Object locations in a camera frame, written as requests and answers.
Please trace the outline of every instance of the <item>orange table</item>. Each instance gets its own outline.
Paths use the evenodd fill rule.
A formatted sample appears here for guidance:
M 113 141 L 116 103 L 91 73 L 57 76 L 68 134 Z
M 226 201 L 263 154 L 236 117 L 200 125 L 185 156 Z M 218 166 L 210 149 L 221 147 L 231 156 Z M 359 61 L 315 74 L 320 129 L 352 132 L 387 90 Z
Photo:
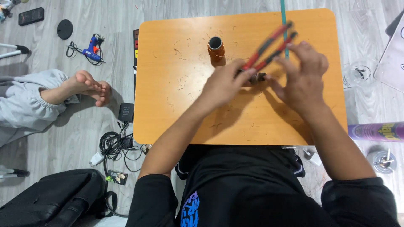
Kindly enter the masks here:
M 328 9 L 287 11 L 286 19 L 298 31 L 295 43 L 308 41 L 327 56 L 324 99 L 347 128 L 335 17 Z M 137 62 L 133 136 L 138 143 L 154 143 L 195 101 L 214 71 L 207 51 L 210 37 L 219 36 L 226 61 L 252 55 L 265 38 L 282 24 L 280 12 L 197 17 L 141 24 Z M 264 56 L 272 52 L 280 38 Z M 296 57 L 290 59 L 298 64 Z M 264 72 L 284 72 L 270 64 Z M 260 84 L 243 88 L 234 100 L 203 121 L 194 144 L 311 145 L 308 127 L 270 88 Z

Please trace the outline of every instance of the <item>bare foot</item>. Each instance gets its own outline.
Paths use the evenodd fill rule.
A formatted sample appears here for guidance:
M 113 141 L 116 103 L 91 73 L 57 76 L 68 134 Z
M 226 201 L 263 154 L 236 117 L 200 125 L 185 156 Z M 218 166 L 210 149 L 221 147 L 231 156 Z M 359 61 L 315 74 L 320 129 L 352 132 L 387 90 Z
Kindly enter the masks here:
M 87 90 L 95 90 L 98 92 L 102 90 L 101 85 L 85 70 L 77 71 L 74 76 L 63 82 L 61 86 L 66 88 L 72 95 Z
M 96 100 L 95 105 L 98 107 L 102 107 L 109 103 L 111 86 L 106 81 L 98 81 L 98 83 L 101 85 L 101 91 L 86 90 L 84 92 L 81 92 L 81 94 L 88 95 L 94 98 Z

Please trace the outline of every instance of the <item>copper wire spool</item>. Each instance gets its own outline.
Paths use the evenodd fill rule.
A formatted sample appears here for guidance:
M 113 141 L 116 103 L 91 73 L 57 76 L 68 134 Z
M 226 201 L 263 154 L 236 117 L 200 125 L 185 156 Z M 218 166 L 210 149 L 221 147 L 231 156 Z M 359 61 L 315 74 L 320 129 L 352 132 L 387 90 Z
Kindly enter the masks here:
M 212 61 L 220 61 L 225 58 L 225 47 L 221 38 L 214 36 L 208 42 L 208 53 Z

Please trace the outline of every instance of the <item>purple aerosol can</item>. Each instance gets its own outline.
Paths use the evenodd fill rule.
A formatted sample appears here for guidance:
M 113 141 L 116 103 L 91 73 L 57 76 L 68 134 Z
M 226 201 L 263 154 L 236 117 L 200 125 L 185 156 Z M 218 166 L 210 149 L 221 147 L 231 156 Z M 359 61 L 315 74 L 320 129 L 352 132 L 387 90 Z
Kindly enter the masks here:
M 355 140 L 404 142 L 404 122 L 351 124 L 348 135 Z

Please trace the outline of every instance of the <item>black spool cap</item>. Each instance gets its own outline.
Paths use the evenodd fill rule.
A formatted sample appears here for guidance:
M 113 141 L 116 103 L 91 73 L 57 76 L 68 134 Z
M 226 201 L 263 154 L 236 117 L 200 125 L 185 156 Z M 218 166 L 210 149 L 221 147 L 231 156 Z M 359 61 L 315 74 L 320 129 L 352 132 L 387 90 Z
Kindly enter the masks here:
M 73 24 L 68 19 L 62 20 L 57 26 L 57 35 L 63 40 L 70 38 L 72 33 Z

